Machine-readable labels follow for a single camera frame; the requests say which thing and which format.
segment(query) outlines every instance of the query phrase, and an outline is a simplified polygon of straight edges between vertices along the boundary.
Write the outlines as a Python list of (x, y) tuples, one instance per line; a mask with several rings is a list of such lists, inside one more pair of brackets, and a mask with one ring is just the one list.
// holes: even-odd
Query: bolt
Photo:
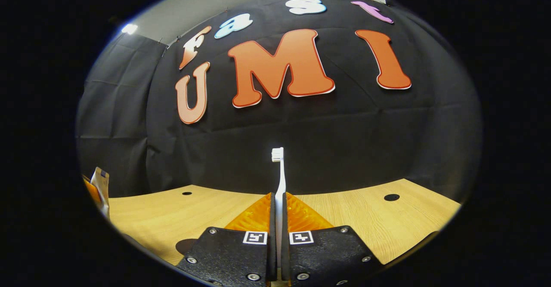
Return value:
[(304, 281), (305, 279), (308, 279), (310, 275), (308, 273), (300, 273), (297, 275), (297, 279), (300, 279), (301, 281)]
[(247, 275), (247, 278), (250, 279), (251, 281), (258, 281), (260, 279), (260, 275), (257, 275), (255, 273), (250, 273), (249, 275)]

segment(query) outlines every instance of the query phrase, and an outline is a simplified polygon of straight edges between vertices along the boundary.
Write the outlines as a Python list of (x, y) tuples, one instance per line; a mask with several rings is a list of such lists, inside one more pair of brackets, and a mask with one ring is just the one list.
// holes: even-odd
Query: pink letter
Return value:
[(388, 22), (389, 24), (393, 24), (394, 21), (392, 21), (392, 19), (388, 18), (388, 17), (384, 17), (383, 15), (379, 14), (379, 10), (377, 7), (373, 7), (371, 5), (368, 5), (362, 1), (353, 1), (351, 2), (352, 4), (354, 5), (358, 5), (360, 6), (361, 8), (363, 8), (366, 12), (368, 12), (370, 15), (372, 15), (373, 17), (379, 19), (379, 20), (382, 20), (384, 22)]

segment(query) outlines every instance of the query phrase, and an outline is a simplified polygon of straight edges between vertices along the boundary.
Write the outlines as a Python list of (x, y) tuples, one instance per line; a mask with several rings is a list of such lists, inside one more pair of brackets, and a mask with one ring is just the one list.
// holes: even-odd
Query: wooden tabletop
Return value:
[[(400, 198), (386, 201), (388, 194)], [(177, 265), (183, 257), (175, 248), (177, 242), (199, 238), (209, 226), (224, 228), (261, 197), (188, 185), (135, 197), (110, 198), (110, 217), (120, 232)], [(460, 208), (456, 201), (406, 179), (352, 191), (296, 197), (334, 226), (352, 226), (383, 264), (440, 230)]]

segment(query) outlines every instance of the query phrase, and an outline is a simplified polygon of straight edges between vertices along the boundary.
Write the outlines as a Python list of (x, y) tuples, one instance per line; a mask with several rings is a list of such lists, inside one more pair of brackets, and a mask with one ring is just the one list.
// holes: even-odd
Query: black fabric backdrop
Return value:
[[(162, 57), (164, 45), (153, 40), (136, 34), (116, 38), (94, 65), (79, 106), (83, 173), (95, 166), (108, 171), (110, 197), (185, 185), (264, 194), (279, 182), (271, 149), (283, 146), (290, 193), (406, 178), (461, 201), (480, 160), (482, 120), (476, 91), (450, 45), (397, 5), (358, 0), (394, 20), (390, 25), (350, 3), (357, 0), (322, 0), (325, 12), (305, 15), (290, 13), (286, 1), (256, 0), (223, 12), (181, 36)], [(250, 26), (214, 38), (220, 24), (243, 13), (251, 15)], [(211, 32), (179, 71), (183, 44), (205, 26)], [(235, 64), (228, 50), (255, 40), (273, 54), (283, 34), (302, 28), (318, 32), (316, 47), (335, 91), (292, 97), (287, 73), (279, 99), (263, 93), (256, 106), (233, 107)], [(356, 30), (391, 38), (410, 89), (379, 87), (377, 63)], [(207, 110), (187, 125), (177, 113), (174, 85), (205, 61)], [(254, 87), (263, 91), (256, 80)], [(193, 106), (193, 78), (188, 89)]]

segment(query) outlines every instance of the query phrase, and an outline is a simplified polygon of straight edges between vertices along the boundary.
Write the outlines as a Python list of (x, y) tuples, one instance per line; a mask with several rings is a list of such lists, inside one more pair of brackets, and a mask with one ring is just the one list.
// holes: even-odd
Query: toothbrush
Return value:
[(279, 162), (279, 187), (275, 196), (275, 240), (277, 242), (277, 267), (281, 267), (281, 242), (283, 233), (283, 197), (285, 195), (285, 170), (283, 167), (283, 147), (272, 149), (272, 162)]

